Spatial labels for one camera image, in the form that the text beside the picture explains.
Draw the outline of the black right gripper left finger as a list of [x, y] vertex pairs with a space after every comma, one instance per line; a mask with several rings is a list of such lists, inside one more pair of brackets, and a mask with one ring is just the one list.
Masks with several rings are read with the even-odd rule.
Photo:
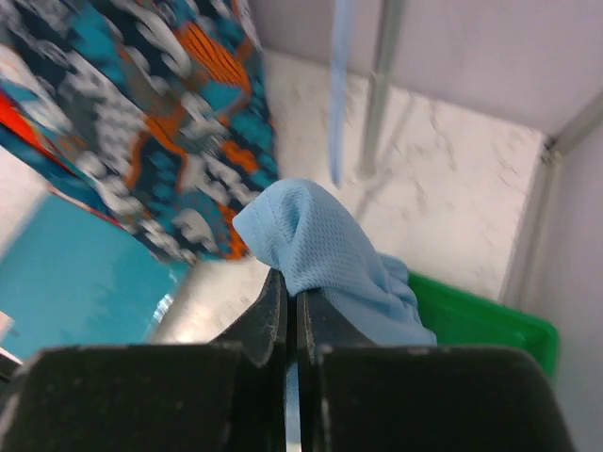
[[236, 347], [230, 451], [285, 450], [287, 294], [270, 270], [256, 301], [211, 341]]

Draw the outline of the light blue shorts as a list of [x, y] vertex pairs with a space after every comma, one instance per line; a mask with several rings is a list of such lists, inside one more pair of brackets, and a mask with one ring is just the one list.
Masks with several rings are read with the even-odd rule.
[[408, 267], [377, 252], [350, 212], [318, 184], [279, 181], [233, 225], [258, 261], [282, 273], [290, 296], [317, 289], [379, 345], [435, 345], [420, 320]]

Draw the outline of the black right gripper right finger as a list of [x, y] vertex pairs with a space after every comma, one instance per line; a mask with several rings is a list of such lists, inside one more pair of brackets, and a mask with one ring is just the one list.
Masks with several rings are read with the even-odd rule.
[[301, 420], [301, 450], [321, 451], [314, 446], [320, 426], [318, 355], [322, 347], [372, 347], [368, 339], [326, 299], [320, 289], [296, 296], [296, 358]]

